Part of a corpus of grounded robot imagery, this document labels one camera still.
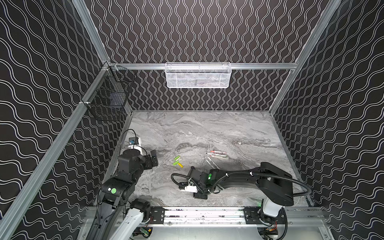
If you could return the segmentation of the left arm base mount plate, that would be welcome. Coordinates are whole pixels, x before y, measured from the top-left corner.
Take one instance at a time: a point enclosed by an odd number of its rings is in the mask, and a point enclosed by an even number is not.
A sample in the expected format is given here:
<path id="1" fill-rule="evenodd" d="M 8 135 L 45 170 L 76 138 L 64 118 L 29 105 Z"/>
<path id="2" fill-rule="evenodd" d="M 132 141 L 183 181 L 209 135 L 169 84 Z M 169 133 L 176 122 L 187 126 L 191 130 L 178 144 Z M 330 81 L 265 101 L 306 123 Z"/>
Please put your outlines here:
<path id="1" fill-rule="evenodd" d="M 145 225 L 162 225 L 164 223 L 166 209 L 162 207 L 150 207 L 144 210 L 144 219 L 142 221 Z"/>

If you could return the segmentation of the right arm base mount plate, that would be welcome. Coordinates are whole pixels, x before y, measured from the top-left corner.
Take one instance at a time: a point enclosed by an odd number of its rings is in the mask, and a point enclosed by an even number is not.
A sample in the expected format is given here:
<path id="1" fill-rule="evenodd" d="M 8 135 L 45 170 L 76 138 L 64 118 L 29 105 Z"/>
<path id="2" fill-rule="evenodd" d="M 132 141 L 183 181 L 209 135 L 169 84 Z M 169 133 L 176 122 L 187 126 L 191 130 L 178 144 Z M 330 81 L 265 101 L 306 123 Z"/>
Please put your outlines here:
<path id="1" fill-rule="evenodd" d="M 279 211 L 277 217 L 270 217 L 263 212 L 261 207 L 245 207 L 244 216 L 247 225 L 272 227 L 275 225 L 284 225 L 286 223 L 286 218 L 282 210 Z"/>

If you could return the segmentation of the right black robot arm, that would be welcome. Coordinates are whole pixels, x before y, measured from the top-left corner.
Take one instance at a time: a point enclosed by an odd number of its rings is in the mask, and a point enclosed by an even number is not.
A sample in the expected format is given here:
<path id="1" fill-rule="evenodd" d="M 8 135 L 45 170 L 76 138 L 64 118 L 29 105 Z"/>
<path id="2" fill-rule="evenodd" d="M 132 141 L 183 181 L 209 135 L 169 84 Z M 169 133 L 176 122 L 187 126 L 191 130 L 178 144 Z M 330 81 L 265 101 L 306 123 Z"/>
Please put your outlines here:
<path id="1" fill-rule="evenodd" d="M 282 207 L 294 204 L 292 175 L 278 167 L 262 162 L 257 168 L 241 171 L 225 171 L 211 169 L 200 172 L 191 167 L 187 182 L 179 189 L 191 192 L 194 198 L 208 198 L 209 194 L 218 194 L 228 188 L 252 188 L 262 191 L 265 195 L 256 214 L 249 214 L 247 219 L 260 221 L 265 226 L 272 226 L 278 222 Z"/>

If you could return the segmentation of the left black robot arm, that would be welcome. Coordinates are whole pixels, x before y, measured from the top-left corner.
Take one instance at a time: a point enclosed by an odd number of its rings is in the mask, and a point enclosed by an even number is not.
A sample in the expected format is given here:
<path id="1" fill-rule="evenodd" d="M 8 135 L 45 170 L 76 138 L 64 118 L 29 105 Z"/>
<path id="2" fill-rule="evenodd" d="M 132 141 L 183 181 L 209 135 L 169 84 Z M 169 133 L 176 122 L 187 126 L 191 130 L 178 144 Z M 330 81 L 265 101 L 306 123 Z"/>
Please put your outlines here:
<path id="1" fill-rule="evenodd" d="M 97 214 L 87 235 L 88 240 L 106 240 L 118 218 L 128 213 L 127 203 L 145 170 L 158 166 L 157 151 L 142 155 L 127 149 L 118 157 L 116 173 L 102 184 L 97 197 Z"/>

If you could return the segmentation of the pink pen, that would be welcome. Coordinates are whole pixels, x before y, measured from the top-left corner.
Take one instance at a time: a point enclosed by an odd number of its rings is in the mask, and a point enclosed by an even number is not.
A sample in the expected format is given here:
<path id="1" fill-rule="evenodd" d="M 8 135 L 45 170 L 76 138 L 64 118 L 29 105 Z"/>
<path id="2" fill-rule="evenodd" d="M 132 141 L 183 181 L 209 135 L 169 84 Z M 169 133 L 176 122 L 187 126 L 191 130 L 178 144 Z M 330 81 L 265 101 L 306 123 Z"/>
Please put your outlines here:
<path id="1" fill-rule="evenodd" d="M 212 153 L 212 154 L 218 154 L 218 155 L 227 155 L 226 152 L 222 152 L 222 151 L 210 151 L 210 153 Z"/>

